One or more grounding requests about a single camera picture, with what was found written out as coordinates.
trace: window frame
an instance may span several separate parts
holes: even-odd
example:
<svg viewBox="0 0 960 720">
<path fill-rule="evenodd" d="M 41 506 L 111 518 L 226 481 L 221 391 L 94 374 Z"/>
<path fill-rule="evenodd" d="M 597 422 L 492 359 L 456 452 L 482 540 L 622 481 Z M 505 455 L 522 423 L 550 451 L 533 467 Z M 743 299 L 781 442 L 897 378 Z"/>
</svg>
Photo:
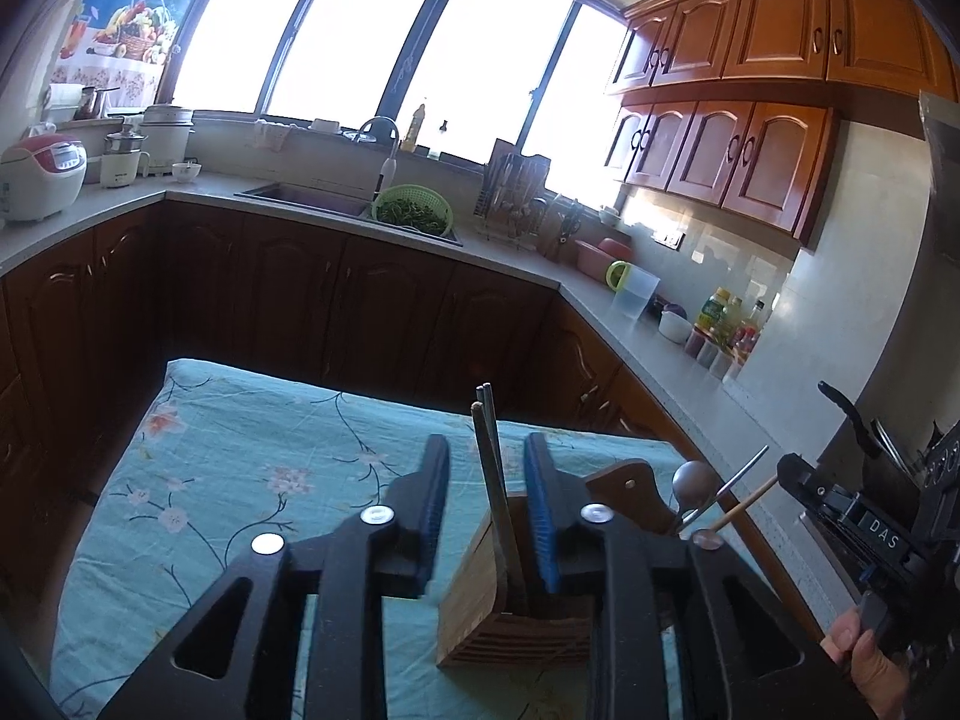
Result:
<svg viewBox="0 0 960 720">
<path fill-rule="evenodd" d="M 210 0 L 193 0 L 187 7 L 186 13 L 184 14 L 184 22 L 181 24 L 181 28 L 178 30 L 178 34 L 174 40 L 174 45 L 171 47 L 170 58 L 163 69 L 160 84 L 158 84 L 157 87 L 157 103 L 171 103 L 173 100 L 176 81 L 179 79 L 179 71 L 181 70 L 182 62 L 184 61 L 184 55 L 189 50 L 190 42 L 193 39 L 197 25 L 200 21 L 200 18 L 203 17 L 203 11 L 205 11 L 209 1 Z M 296 35 L 298 34 L 299 29 L 304 22 L 305 16 L 309 11 L 310 6 L 313 4 L 313 1 L 314 0 L 298 0 L 293 12 L 290 14 L 282 35 L 280 36 L 280 40 L 277 42 L 277 47 L 274 50 L 274 54 L 272 55 L 272 60 L 260 87 L 260 92 L 256 100 L 256 107 L 254 108 L 253 112 L 238 113 L 226 111 L 197 111 L 195 112 L 195 117 L 201 119 L 229 118 L 234 119 L 234 121 L 255 121 L 256 119 L 267 119 L 267 121 L 270 122 L 284 122 L 285 124 L 301 124 L 302 122 L 306 122 L 307 119 L 291 119 L 290 117 L 274 116 L 267 114 L 266 111 L 270 106 L 272 92 L 277 85 L 277 79 L 280 77 L 280 72 L 283 69 L 283 62 L 289 53 L 291 45 L 293 45 L 293 42 L 296 39 Z M 380 102 L 377 105 L 376 111 L 371 111 L 371 117 L 386 116 L 391 119 L 395 119 L 397 117 L 398 113 L 400 112 L 400 105 L 402 105 L 403 100 L 410 88 L 410 82 L 413 79 L 414 74 L 416 74 L 416 69 L 418 69 L 421 58 L 424 56 L 424 51 L 426 50 L 427 44 L 433 37 L 434 29 L 440 20 L 440 16 L 443 15 L 443 11 L 446 9 L 449 1 L 450 0 L 424 0 L 421 9 L 419 9 L 419 12 L 416 14 L 416 18 L 414 18 L 414 22 L 410 26 L 410 30 L 407 33 L 407 37 L 402 48 L 400 49 L 400 53 L 397 55 L 397 60 L 395 60 L 394 66 L 391 69 L 390 76 L 388 76 L 387 83 L 380 97 Z M 577 16 L 584 5 L 594 8 L 604 15 L 618 20 L 618 22 L 621 22 L 622 25 L 624 25 L 625 30 L 627 28 L 623 16 L 613 5 L 609 4 L 608 2 L 604 0 L 573 0 L 568 11 L 568 15 L 566 15 L 563 25 L 560 27 L 560 32 L 557 36 L 553 50 L 550 53 L 546 65 L 544 66 L 544 73 L 541 76 L 541 81 L 539 81 L 536 89 L 532 89 L 530 91 L 530 103 L 527 108 L 527 113 L 524 117 L 523 124 L 520 127 L 520 132 L 517 133 L 517 138 L 515 139 L 515 147 L 517 148 L 517 151 L 520 151 L 526 142 L 527 136 L 529 135 L 534 124 L 536 113 L 539 110 L 539 105 L 541 105 L 541 102 L 544 99 L 547 86 L 550 83 L 550 79 L 553 76 L 558 62 L 560 61 L 563 48 L 566 45 L 566 41 L 568 40 L 571 30 L 573 30 L 573 25 L 576 22 Z M 390 133 L 388 132 L 390 127 L 385 122 L 377 122 L 377 124 L 379 124 L 379 127 L 374 127 L 373 135 L 376 136 L 378 141 L 381 138 L 390 138 Z M 460 157 L 457 157 L 456 161 L 461 165 L 474 164 L 472 161 Z"/>
</svg>

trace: faucet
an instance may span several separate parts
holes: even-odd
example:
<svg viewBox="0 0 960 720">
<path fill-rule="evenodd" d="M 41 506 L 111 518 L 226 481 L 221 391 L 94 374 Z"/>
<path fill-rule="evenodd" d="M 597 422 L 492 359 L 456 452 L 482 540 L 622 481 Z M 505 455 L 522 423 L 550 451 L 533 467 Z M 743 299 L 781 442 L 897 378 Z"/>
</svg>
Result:
<svg viewBox="0 0 960 720">
<path fill-rule="evenodd" d="M 380 175 L 376 180 L 376 189 L 373 190 L 372 199 L 376 200 L 381 191 L 389 189 L 394 181 L 394 173 L 397 172 L 397 150 L 400 148 L 400 128 L 397 127 L 397 123 L 389 116 L 374 116 L 372 119 L 367 119 L 366 122 L 363 122 L 359 129 L 357 129 L 355 143 L 360 143 L 360 133 L 363 132 L 364 127 L 374 122 L 390 122 L 391 127 L 394 129 L 392 131 L 394 132 L 394 145 L 390 149 L 390 156 L 387 157 L 383 165 L 380 166 Z"/>
</svg>

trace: pink flower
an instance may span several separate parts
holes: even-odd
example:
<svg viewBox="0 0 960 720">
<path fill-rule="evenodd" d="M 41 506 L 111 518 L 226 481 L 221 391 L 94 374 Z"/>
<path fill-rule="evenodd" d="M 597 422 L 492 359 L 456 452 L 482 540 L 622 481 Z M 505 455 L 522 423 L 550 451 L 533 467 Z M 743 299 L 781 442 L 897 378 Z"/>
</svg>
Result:
<svg viewBox="0 0 960 720">
<path fill-rule="evenodd" d="M 267 480 L 267 490 L 271 493 L 309 493 L 313 485 L 306 482 L 307 469 L 287 469 L 277 466 L 274 473 Z"/>
<path fill-rule="evenodd" d="M 179 533 L 186 527 L 187 523 L 186 512 L 176 506 L 172 506 L 169 509 L 164 509 L 162 512 L 160 512 L 160 516 L 157 517 L 157 520 L 170 533 Z"/>
<path fill-rule="evenodd" d="M 176 415 L 176 407 L 169 403 L 161 403 L 152 412 L 148 413 L 143 420 L 143 429 L 151 437 L 160 435 L 160 433 L 182 433 L 186 425 Z"/>
<path fill-rule="evenodd" d="M 150 500 L 150 490 L 132 490 L 127 496 L 127 500 L 130 501 L 133 506 L 140 506 L 140 504 L 147 503 Z"/>
</svg>

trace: knife rack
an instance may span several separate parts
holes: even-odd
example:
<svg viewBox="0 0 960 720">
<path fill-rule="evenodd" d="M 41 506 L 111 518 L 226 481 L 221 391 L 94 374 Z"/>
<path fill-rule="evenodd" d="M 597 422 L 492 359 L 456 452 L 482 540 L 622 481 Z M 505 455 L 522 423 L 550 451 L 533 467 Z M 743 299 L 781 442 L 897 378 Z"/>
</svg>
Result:
<svg viewBox="0 0 960 720">
<path fill-rule="evenodd" d="M 676 514 L 656 491 L 645 461 L 623 461 L 587 477 L 593 499 L 641 528 L 666 533 Z M 437 664 L 526 665 L 539 668 L 585 664 L 589 659 L 592 599 L 549 595 L 536 568 L 525 493 L 507 497 L 526 580 L 528 615 L 516 614 L 503 556 L 496 549 L 487 512 L 440 601 Z"/>
</svg>

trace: kitchen countertop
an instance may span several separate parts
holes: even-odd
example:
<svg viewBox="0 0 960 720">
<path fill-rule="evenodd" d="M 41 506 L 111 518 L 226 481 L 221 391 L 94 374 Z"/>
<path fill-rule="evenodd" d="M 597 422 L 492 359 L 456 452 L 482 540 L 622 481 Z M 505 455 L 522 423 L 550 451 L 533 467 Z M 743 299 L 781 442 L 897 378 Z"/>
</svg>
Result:
<svg viewBox="0 0 960 720">
<path fill-rule="evenodd" d="M 488 240 L 464 220 L 456 228 L 463 246 L 455 247 L 363 220 L 234 196 L 237 191 L 248 191 L 264 183 L 267 182 L 262 179 L 204 173 L 192 184 L 155 177 L 138 179 L 120 189 L 104 189 L 98 184 L 84 186 L 73 205 L 52 217 L 39 223 L 6 223 L 0 229 L 0 275 L 95 224 L 165 197 L 316 224 L 408 245 L 557 289 L 661 402 L 721 476 L 730 477 L 763 445 L 770 445 L 763 460 L 734 487 L 738 497 L 745 497 L 773 475 L 776 461 L 790 451 L 789 447 L 777 446 L 728 395 L 718 379 L 683 354 L 680 346 L 661 336 L 654 319 L 644 317 L 630 322 L 611 309 L 613 293 L 606 286 L 576 269 L 552 263 L 536 252 Z M 810 610 L 826 628 L 837 613 L 853 602 L 822 551 L 798 522 L 800 511 L 799 504 L 779 488 L 771 490 L 750 509 L 752 519 L 778 554 Z"/>
</svg>

